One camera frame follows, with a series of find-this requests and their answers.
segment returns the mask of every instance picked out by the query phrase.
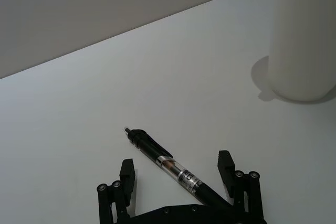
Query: white tabletop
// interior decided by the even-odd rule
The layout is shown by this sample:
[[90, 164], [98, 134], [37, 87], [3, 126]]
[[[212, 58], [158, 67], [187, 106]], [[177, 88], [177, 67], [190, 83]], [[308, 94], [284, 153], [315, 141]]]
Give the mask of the white tabletop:
[[268, 223], [333, 220], [336, 100], [258, 97], [271, 10], [272, 0], [214, 0], [0, 80], [1, 223], [99, 223], [96, 187], [125, 158], [137, 214], [198, 203], [124, 126], [223, 197], [217, 155], [229, 150], [237, 169], [260, 172]]

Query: transparent pen section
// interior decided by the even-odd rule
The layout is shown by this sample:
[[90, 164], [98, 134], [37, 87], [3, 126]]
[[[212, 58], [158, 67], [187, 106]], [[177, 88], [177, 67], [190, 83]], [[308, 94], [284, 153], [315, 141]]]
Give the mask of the transparent pen section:
[[161, 164], [162, 169], [168, 173], [174, 180], [178, 181], [178, 176], [185, 168], [176, 161], [165, 160]]

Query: pen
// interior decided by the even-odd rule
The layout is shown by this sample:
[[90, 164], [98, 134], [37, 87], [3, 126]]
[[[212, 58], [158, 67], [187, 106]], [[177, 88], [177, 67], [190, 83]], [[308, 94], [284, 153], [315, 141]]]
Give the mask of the pen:
[[128, 139], [149, 159], [168, 173], [182, 187], [207, 206], [217, 208], [232, 208], [232, 206], [213, 191], [209, 186], [180, 165], [173, 156], [161, 147], [143, 130], [124, 129]]

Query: wall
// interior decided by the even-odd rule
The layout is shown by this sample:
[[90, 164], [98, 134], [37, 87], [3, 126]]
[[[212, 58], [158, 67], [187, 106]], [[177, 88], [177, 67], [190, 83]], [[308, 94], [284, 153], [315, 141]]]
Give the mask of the wall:
[[209, 0], [0, 0], [0, 78]]

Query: white cup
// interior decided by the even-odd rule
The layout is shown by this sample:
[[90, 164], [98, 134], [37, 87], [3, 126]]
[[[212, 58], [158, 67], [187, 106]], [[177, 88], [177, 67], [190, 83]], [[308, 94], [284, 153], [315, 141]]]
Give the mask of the white cup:
[[336, 85], [336, 0], [274, 0], [268, 79], [280, 96], [323, 98]]

